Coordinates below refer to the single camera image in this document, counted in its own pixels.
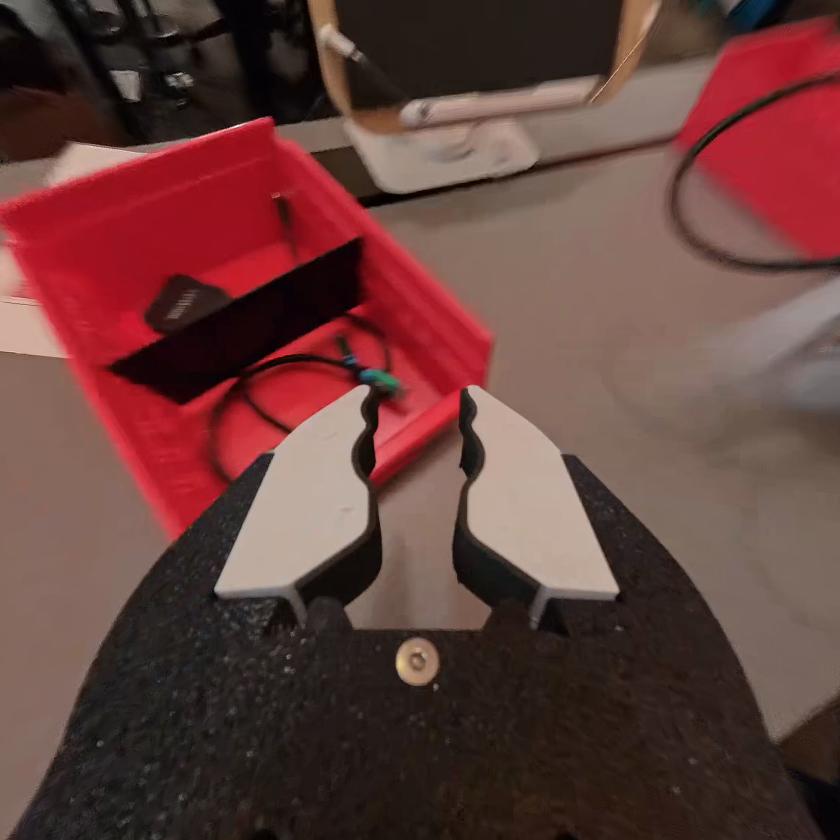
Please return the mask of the black braided cable green plug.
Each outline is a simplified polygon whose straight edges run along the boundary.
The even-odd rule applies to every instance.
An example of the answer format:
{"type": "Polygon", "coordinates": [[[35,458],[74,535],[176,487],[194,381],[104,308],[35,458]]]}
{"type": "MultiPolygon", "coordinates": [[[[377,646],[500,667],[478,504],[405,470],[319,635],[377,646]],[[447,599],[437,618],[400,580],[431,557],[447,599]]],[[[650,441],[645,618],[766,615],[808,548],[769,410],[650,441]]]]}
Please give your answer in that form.
{"type": "Polygon", "coordinates": [[[712,125],[685,152],[671,177],[667,192],[668,218],[682,242],[703,259],[716,263],[728,270],[741,271],[754,275],[779,275],[784,273],[804,274],[817,271],[839,270],[839,256],[823,259],[746,259],[731,251],[718,247],[696,234],[688,225],[683,215],[681,189],[691,168],[700,154],[722,134],[753,115],[768,109],[782,100],[793,98],[812,89],[836,85],[839,82],[838,70],[832,70],[819,76],[797,81],[787,87],[773,90],[754,99],[739,110],[730,113],[712,125]]]}
{"type": "Polygon", "coordinates": [[[244,373],[234,379],[233,384],[216,402],[207,420],[206,462],[215,477],[221,480],[224,485],[229,486],[233,482],[233,477],[228,473],[224,463],[219,437],[224,416],[232,405],[236,402],[244,403],[253,414],[257,415],[259,420],[284,435],[289,435],[294,430],[294,426],[288,425],[278,417],[268,413],[250,394],[250,383],[263,375],[275,373],[281,368],[291,366],[322,366],[343,371],[355,385],[367,385],[373,388],[380,397],[392,403],[399,403],[405,398],[406,388],[395,374],[392,348],[385,336],[385,331],[374,321],[360,314],[348,312],[342,318],[351,326],[377,340],[381,350],[382,364],[380,366],[362,364],[358,355],[351,348],[345,333],[338,332],[335,335],[335,343],[339,352],[338,358],[311,352],[287,353],[247,368],[244,373]]]}

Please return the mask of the black bin divider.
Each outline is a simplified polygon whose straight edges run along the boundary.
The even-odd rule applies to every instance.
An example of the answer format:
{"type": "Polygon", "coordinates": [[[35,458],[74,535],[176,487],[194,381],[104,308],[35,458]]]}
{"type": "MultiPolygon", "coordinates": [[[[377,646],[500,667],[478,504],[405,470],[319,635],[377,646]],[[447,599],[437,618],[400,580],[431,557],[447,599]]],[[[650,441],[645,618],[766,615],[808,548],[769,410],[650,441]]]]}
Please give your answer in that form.
{"type": "Polygon", "coordinates": [[[354,238],[163,337],[108,371],[184,405],[361,302],[354,238]]]}

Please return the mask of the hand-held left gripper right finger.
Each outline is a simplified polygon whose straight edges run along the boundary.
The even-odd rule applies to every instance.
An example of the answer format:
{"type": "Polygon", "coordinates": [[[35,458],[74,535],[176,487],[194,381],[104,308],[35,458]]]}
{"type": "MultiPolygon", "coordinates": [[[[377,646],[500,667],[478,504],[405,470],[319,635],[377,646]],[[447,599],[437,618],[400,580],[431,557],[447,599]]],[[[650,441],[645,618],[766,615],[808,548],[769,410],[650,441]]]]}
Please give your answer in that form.
{"type": "Polygon", "coordinates": [[[538,426],[479,385],[459,397],[458,583],[491,610],[514,604],[532,628],[562,602],[618,603],[621,587],[564,455],[538,426]]]}

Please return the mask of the black switch box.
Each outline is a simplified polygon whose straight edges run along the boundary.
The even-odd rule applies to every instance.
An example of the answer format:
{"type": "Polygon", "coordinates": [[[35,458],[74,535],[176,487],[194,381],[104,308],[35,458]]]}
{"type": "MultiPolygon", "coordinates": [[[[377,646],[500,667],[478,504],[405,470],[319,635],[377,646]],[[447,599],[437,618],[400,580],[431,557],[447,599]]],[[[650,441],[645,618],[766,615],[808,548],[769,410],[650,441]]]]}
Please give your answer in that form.
{"type": "Polygon", "coordinates": [[[177,333],[225,308],[232,298],[222,288],[192,276],[169,276],[144,312],[143,320],[160,335],[177,333]]]}

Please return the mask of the red plastic bin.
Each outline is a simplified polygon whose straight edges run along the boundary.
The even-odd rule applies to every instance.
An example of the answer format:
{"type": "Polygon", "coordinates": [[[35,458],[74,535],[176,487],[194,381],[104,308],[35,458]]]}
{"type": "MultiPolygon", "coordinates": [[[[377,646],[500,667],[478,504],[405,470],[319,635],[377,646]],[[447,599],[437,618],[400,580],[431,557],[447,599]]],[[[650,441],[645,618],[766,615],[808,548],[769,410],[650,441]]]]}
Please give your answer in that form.
{"type": "MultiPolygon", "coordinates": [[[[838,15],[737,36],[722,48],[676,147],[683,156],[712,125],[752,100],[832,70],[839,71],[838,15]]],[[[702,152],[689,172],[700,168],[779,234],[794,249],[789,259],[839,256],[838,84],[744,120],[702,152]]],[[[684,207],[682,212],[688,223],[684,207]]]]}
{"type": "MultiPolygon", "coordinates": [[[[171,275],[222,288],[233,301],[363,239],[360,304],[349,312],[385,331],[406,388],[402,401],[383,406],[374,437],[376,485],[454,422],[463,388],[487,380],[488,330],[267,120],[134,154],[7,202],[2,230],[80,388],[172,537],[227,487],[207,464],[207,420],[240,374],[178,405],[109,372],[113,362],[169,336],[148,327],[144,312],[171,275]]],[[[338,358],[339,332],[362,364],[382,365],[377,340],[342,316],[259,362],[306,352],[338,358]]],[[[341,370],[298,365],[253,380],[249,392],[297,427],[355,386],[341,370]]],[[[233,479],[284,437],[243,402],[227,410],[220,429],[233,479]]]]}

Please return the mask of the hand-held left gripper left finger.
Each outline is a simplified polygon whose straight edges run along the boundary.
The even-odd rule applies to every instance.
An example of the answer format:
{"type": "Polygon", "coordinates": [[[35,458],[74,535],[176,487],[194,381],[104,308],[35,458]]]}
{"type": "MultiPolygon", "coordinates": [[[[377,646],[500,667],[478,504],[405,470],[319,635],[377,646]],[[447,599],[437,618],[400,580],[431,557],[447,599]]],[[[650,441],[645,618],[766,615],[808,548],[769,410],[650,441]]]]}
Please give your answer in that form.
{"type": "Polygon", "coordinates": [[[380,397],[358,385],[272,452],[214,585],[221,601],[278,599],[303,625],[316,601],[345,609],[382,568],[371,483],[380,397]]]}

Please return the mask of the grey desk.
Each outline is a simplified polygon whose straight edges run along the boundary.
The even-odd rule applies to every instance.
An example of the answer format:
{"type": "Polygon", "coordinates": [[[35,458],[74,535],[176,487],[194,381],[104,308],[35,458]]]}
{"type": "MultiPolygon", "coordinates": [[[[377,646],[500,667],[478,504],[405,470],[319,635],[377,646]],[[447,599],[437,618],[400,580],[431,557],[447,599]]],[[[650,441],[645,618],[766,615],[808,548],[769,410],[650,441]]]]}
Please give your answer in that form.
{"type": "MultiPolygon", "coordinates": [[[[496,335],[489,390],[579,456],[689,573],[783,741],[838,695],[838,419],[718,398],[817,292],[672,235],[668,147],[372,214],[496,335]]],[[[64,360],[2,326],[2,838],[120,607],[164,550],[64,360]]]]}

